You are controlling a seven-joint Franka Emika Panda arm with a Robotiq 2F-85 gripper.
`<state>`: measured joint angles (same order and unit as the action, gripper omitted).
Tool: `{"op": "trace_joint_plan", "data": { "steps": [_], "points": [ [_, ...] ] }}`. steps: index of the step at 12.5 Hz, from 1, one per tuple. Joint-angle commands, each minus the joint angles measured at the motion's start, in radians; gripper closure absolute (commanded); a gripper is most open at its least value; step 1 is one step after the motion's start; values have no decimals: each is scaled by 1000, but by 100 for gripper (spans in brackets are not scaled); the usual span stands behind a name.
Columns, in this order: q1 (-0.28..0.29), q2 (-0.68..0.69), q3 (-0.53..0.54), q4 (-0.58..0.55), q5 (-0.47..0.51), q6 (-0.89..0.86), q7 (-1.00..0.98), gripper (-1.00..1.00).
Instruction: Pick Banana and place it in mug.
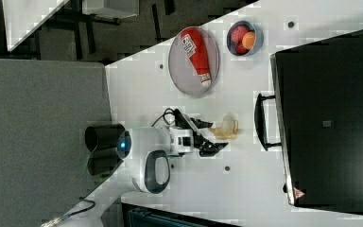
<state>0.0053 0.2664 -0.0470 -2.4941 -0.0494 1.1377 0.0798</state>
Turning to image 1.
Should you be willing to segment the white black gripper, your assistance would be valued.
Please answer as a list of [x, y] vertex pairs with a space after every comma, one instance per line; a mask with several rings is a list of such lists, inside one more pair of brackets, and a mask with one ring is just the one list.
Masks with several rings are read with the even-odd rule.
[[[174, 123], [169, 127], [171, 137], [171, 156], [182, 156], [194, 151], [194, 137], [200, 135], [199, 129], [211, 128], [211, 122], [189, 117], [179, 109], [173, 111]], [[228, 143], [213, 143], [202, 135], [199, 137], [199, 155], [213, 157], [228, 146]]]

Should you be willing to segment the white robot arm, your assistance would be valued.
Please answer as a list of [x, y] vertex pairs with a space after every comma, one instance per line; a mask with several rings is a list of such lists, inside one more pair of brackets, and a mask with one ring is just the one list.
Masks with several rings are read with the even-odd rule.
[[209, 122], [191, 118], [178, 109], [168, 108], [164, 114], [172, 114], [174, 121], [161, 127], [123, 131], [116, 145], [122, 164], [67, 213], [41, 227], [103, 227], [103, 213], [123, 194], [160, 194], [167, 188], [171, 157], [192, 152], [213, 157], [227, 147], [225, 142], [213, 143], [201, 134], [201, 129], [211, 126]]

